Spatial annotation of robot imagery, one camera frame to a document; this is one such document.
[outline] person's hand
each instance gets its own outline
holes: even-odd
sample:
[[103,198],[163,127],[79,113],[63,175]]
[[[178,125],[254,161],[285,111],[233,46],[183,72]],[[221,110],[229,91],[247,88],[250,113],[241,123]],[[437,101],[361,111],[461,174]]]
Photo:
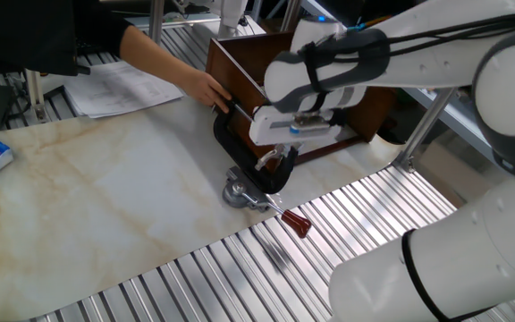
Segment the person's hand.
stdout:
[[222,111],[228,113],[228,106],[223,98],[230,100],[232,95],[210,74],[192,68],[182,76],[177,85],[184,89],[186,94],[206,106],[218,105]]

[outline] black sleeve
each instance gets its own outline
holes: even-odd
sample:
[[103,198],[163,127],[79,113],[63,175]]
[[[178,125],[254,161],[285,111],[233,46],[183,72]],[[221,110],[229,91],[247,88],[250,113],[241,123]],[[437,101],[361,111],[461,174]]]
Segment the black sleeve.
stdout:
[[77,37],[120,56],[122,36],[132,24],[114,16],[98,0],[72,0],[72,4]]

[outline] metal pole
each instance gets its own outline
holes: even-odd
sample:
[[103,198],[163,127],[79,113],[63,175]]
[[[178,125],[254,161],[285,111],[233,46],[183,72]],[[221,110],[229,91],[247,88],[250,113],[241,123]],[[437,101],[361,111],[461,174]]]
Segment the metal pole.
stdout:
[[297,22],[301,9],[301,0],[289,0],[287,3],[287,11],[283,17],[281,31],[294,30],[297,27]]
[[165,0],[152,0],[150,6],[150,26],[148,36],[161,45],[162,42],[162,18],[165,15]]
[[253,19],[256,23],[259,22],[259,12],[261,11],[261,4],[264,0],[255,0],[254,7],[251,8],[251,19]]
[[405,149],[397,156],[394,162],[401,165],[409,172],[414,171],[411,162],[412,154],[433,128],[433,125],[435,125],[436,120],[438,120],[440,113],[442,113],[444,108],[448,105],[448,102],[450,101],[456,89],[457,88],[441,89],[439,91],[435,100],[428,108],[428,111],[426,111],[425,115],[422,117],[422,120],[420,120],[420,123],[418,123],[417,128],[410,135]]

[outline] wooden box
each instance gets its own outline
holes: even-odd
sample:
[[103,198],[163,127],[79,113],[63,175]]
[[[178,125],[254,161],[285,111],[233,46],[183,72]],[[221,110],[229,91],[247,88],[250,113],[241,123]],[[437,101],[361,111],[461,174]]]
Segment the wooden box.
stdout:
[[[290,50],[292,32],[248,36],[225,40],[212,39],[207,57],[207,72],[220,82],[241,103],[249,115],[256,106],[267,104],[266,94],[261,89],[267,66],[282,51]],[[346,140],[303,153],[296,164],[307,162],[350,145],[369,142],[396,102],[389,89],[369,88],[363,100],[348,108],[347,124],[355,135]],[[249,138],[249,121],[240,113],[232,116],[229,130],[237,135],[255,154],[262,157],[274,146],[256,146]],[[271,160],[266,168],[273,172],[277,161]]]

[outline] metal rod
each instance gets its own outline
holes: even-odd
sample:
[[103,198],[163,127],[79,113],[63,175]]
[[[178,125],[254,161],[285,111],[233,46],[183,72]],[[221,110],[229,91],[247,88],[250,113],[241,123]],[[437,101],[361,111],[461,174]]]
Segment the metal rod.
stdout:
[[274,18],[275,14],[282,8],[282,5],[285,4],[286,1],[287,0],[279,0],[274,9],[266,16],[266,19]]
[[241,106],[239,106],[239,105],[237,105],[237,104],[234,104],[234,106],[236,107],[236,109],[238,110],[238,112],[240,112],[240,113],[243,115],[243,117],[245,117],[245,118],[246,118],[248,121],[250,121],[250,122],[254,122],[254,119],[253,119],[251,116],[249,116],[249,115],[246,113],[246,111],[244,111],[244,110],[243,110],[243,108],[241,108]]
[[283,17],[281,31],[294,30],[297,27],[297,22],[301,9],[301,0],[289,0],[287,3],[287,11]]
[[261,4],[264,0],[255,0],[254,6],[251,8],[251,19],[253,19],[256,23],[259,22],[259,13],[261,12]]
[[405,149],[397,156],[394,160],[396,163],[401,165],[407,171],[413,171],[411,165],[411,158],[415,150],[418,148],[420,143],[425,139],[427,134],[435,125],[436,120],[440,116],[440,113],[443,112],[444,108],[448,105],[452,95],[456,91],[456,88],[451,89],[441,89],[436,95],[435,100],[426,111],[425,115],[422,117],[422,120],[417,125],[417,128],[410,135],[409,140],[407,141],[407,145]]
[[159,46],[162,42],[162,22],[164,15],[165,0],[152,0],[152,5],[150,6],[148,36]]

